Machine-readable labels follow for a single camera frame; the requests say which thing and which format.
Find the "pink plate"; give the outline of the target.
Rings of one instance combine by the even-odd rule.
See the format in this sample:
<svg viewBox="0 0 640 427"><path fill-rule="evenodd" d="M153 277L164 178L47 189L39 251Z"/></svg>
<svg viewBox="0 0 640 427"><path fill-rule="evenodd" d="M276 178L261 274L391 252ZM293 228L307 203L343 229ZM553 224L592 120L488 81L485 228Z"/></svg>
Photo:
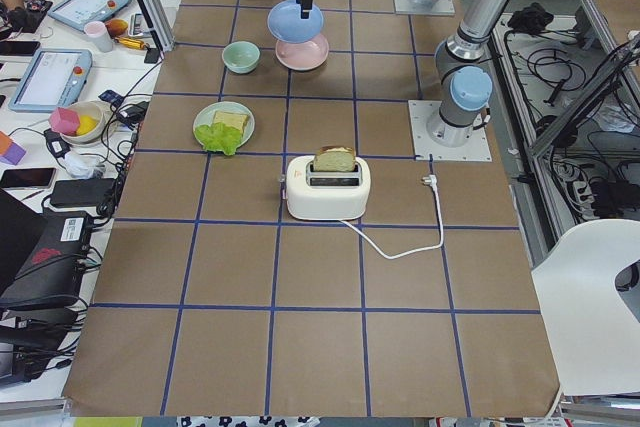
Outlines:
<svg viewBox="0 0 640 427"><path fill-rule="evenodd" d="M302 43L277 40L275 53L278 61L285 67L294 71L310 71L327 60L329 42L322 33Z"/></svg>

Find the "lettuce leaf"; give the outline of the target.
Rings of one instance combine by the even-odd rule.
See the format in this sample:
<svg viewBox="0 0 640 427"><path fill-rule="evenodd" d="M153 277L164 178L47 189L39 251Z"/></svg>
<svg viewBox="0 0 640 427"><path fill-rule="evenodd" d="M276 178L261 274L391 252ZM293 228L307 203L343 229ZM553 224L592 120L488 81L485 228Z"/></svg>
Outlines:
<svg viewBox="0 0 640 427"><path fill-rule="evenodd" d="M226 156L233 156L239 147L243 133L224 123L199 125L194 130L195 138L203 149L211 152L222 152Z"/></svg>

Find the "white toaster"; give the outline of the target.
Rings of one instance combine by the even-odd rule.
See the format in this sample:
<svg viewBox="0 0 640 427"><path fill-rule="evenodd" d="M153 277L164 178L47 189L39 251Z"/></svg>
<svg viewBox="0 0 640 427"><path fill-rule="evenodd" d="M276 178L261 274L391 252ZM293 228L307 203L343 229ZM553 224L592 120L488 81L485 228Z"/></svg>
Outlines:
<svg viewBox="0 0 640 427"><path fill-rule="evenodd" d="M311 155L293 158L284 179L286 205L295 218L309 221L352 220L366 210L371 188L367 162L356 158L351 172L316 172Z"/></svg>

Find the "teach pendant tablet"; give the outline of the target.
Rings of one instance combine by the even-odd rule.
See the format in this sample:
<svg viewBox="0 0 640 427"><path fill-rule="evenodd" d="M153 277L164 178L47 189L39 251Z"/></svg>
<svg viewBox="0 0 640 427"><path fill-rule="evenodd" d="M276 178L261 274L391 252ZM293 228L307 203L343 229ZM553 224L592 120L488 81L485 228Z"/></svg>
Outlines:
<svg viewBox="0 0 640 427"><path fill-rule="evenodd" d="M14 112L51 113L75 103L93 64L87 49L36 51L8 108Z"/></svg>
<svg viewBox="0 0 640 427"><path fill-rule="evenodd" d="M47 15L82 31L88 22L108 20L130 2L131 0L64 0L53 6Z"/></svg>

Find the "blue plate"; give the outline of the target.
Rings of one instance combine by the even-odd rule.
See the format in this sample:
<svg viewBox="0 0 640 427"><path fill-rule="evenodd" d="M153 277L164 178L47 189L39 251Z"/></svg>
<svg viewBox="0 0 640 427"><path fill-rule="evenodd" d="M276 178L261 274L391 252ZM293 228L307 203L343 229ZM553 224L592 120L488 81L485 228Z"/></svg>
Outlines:
<svg viewBox="0 0 640 427"><path fill-rule="evenodd" d="M304 43L322 31L324 15L313 4L309 16L302 18L300 5L295 0L284 0L270 10L267 26L270 33L280 41Z"/></svg>

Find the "bowl with toy fruit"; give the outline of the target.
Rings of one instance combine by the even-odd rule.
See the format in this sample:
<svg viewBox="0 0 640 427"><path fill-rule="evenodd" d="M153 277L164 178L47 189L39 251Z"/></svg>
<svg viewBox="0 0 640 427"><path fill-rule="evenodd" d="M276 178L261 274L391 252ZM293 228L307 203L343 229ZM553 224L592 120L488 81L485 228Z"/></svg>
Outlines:
<svg viewBox="0 0 640 427"><path fill-rule="evenodd" d="M76 145L96 143L106 127L110 109L101 100L76 102L58 107L49 116L49 125L66 142Z"/></svg>

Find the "bread slice on plate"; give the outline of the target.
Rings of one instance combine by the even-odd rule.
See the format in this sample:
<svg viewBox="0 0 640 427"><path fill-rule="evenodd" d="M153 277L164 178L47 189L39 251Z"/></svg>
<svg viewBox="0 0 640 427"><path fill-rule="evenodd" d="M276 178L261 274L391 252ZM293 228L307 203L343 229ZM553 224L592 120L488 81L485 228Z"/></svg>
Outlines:
<svg viewBox="0 0 640 427"><path fill-rule="evenodd" d="M227 112L227 111L216 111L214 113L212 125L215 126L217 124L220 124L225 127L234 128L236 130L239 130L241 133L243 133L249 120L250 120L250 117L247 114Z"/></svg>

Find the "green bowl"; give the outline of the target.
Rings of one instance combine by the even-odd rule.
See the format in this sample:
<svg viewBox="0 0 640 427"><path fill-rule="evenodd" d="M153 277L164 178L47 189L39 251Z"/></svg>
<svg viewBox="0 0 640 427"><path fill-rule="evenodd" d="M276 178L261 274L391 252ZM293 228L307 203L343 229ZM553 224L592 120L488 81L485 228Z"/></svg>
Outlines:
<svg viewBox="0 0 640 427"><path fill-rule="evenodd" d="M258 65L260 49L249 41L236 41L222 51L224 65L233 73L248 74Z"/></svg>

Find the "bread slice in toaster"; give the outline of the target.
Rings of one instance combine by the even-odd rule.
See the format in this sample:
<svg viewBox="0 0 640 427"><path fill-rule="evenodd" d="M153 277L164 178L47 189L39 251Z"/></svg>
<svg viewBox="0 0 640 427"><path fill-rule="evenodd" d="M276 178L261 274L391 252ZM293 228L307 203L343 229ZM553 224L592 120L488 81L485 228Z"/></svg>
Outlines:
<svg viewBox="0 0 640 427"><path fill-rule="evenodd" d="M356 164L356 152L351 147L324 146L314 155L316 172L352 172Z"/></svg>

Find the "black laptop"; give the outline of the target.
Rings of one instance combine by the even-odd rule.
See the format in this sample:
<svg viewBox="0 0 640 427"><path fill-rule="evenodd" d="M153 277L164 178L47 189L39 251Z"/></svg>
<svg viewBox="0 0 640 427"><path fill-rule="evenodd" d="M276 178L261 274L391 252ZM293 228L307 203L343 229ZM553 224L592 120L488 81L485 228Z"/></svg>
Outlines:
<svg viewBox="0 0 640 427"><path fill-rule="evenodd" d="M83 210L37 213L1 193L1 317L88 307L80 297L94 219Z"/></svg>

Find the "green plate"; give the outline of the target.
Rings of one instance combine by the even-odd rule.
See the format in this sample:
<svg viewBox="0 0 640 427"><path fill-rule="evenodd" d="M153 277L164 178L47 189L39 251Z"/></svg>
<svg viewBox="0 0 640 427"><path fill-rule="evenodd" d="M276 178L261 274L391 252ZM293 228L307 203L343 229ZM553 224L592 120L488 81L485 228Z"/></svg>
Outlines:
<svg viewBox="0 0 640 427"><path fill-rule="evenodd" d="M243 132L242 141L241 141L239 147L244 145L248 141L248 139L251 137L251 135L253 134L254 126L255 126L254 116L253 116L253 113L246 106L244 106L244 105L242 105L240 103L237 103L237 102L233 102L233 101L217 102L217 103L211 104L211 105L207 106L206 108L204 108L196 116L196 118L194 120L194 123L193 123L193 134L194 134L195 128L197 126L199 126L199 125L212 125L214 113L216 111L227 111L227 112L243 113L243 114L247 114L250 117L250 120L249 120L249 122L248 122L248 124L247 124L247 126L246 126L246 128L245 128L245 130Z"/></svg>

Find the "pink cup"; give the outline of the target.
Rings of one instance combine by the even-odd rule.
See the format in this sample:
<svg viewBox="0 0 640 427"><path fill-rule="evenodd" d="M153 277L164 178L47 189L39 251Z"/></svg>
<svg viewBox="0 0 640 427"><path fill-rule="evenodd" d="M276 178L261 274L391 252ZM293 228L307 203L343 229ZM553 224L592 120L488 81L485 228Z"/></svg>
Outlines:
<svg viewBox="0 0 640 427"><path fill-rule="evenodd" d="M100 52L106 53L113 50L114 42L104 22L87 22L84 25L83 30L85 35Z"/></svg>

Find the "black smartphone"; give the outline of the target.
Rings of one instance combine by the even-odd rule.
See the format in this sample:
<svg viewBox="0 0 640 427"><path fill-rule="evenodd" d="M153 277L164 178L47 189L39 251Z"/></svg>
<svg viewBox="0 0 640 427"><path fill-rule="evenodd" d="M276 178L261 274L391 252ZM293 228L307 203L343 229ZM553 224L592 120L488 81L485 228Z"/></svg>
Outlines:
<svg viewBox="0 0 640 427"><path fill-rule="evenodd" d="M56 173L52 167L6 169L1 175L1 188L45 189L52 184Z"/></svg>

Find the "white chair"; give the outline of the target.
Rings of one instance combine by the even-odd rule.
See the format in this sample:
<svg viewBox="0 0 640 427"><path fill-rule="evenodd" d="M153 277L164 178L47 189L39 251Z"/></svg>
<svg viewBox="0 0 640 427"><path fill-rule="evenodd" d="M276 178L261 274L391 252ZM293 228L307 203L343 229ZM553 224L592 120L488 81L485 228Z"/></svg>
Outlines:
<svg viewBox="0 0 640 427"><path fill-rule="evenodd" d="M639 390L639 321L615 286L639 260L639 223L592 220L564 233L532 272L563 392Z"/></svg>

